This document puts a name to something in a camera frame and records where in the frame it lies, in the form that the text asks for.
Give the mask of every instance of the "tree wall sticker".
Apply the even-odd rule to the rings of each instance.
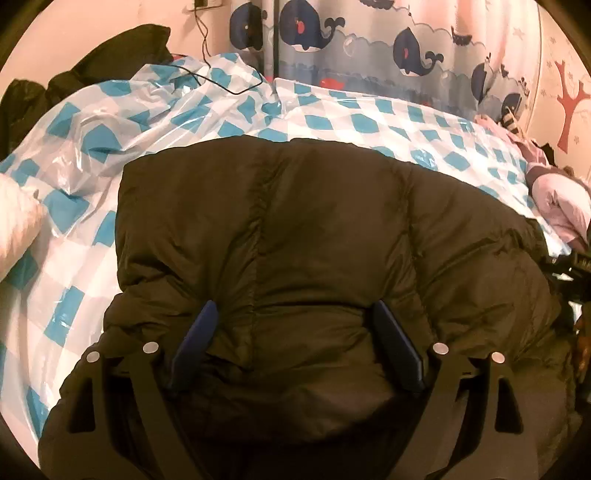
[[[572,98],[569,95],[569,92],[566,88],[566,81],[564,78],[564,69],[566,66],[566,62],[563,60],[561,63],[557,61],[554,62],[556,64],[556,68],[558,68],[558,72],[560,73],[560,81],[562,82],[562,97],[558,96],[556,99],[558,100],[559,104],[562,105],[564,108],[564,126],[562,127],[562,134],[560,135],[560,139],[558,140],[558,148],[561,149],[564,153],[569,152],[569,132],[570,132],[570,124],[573,120],[574,110],[577,108],[577,105],[586,100],[591,98],[591,95],[584,91],[584,84],[581,80],[579,80],[579,91],[575,98]]]

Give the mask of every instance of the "blue and white checkered sheet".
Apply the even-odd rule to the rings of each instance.
[[[123,166],[146,153],[232,135],[351,142],[480,187],[542,224],[552,254],[566,247],[532,211],[525,162],[465,119],[402,100],[260,77],[236,54],[209,69],[185,58],[75,93],[45,114],[0,171],[37,192],[49,215],[0,284],[0,412],[37,461],[37,441],[59,387],[97,341],[119,292],[115,212]],[[167,165],[162,165],[166,175]]]

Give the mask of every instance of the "bed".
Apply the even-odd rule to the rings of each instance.
[[[103,313],[119,293],[118,186],[123,166],[140,156],[243,134],[277,142],[352,142],[480,188],[538,220],[551,255],[569,252],[528,195],[518,148],[453,109],[434,109],[426,98],[422,105],[347,91],[338,79],[298,82],[289,73],[283,76],[291,80],[268,75],[255,86],[259,74],[236,53],[210,63],[210,77],[224,87],[251,89],[228,95],[211,83],[198,85],[177,68],[206,74],[209,68],[191,57],[145,66],[129,82],[87,87],[54,107],[0,163],[49,213],[0,284],[0,318],[6,320],[0,323],[0,413],[34,461],[59,387],[98,339]]]

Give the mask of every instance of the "curtain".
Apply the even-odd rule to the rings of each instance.
[[[268,80],[409,100],[472,119],[529,115],[534,0],[232,0],[230,42]]]

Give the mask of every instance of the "pink wall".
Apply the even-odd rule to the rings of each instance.
[[[212,54],[230,50],[229,0],[199,15],[209,27]],[[0,96],[14,78],[42,85],[69,70],[103,41],[144,23],[171,27],[168,49],[201,58],[202,36],[192,0],[54,0],[22,36],[0,72]]]
[[[540,83],[527,132],[554,148],[558,166],[570,165],[578,176],[591,180],[591,97],[587,95],[591,94],[591,77],[566,35],[542,8],[540,20]],[[570,124],[568,131],[565,124]]]

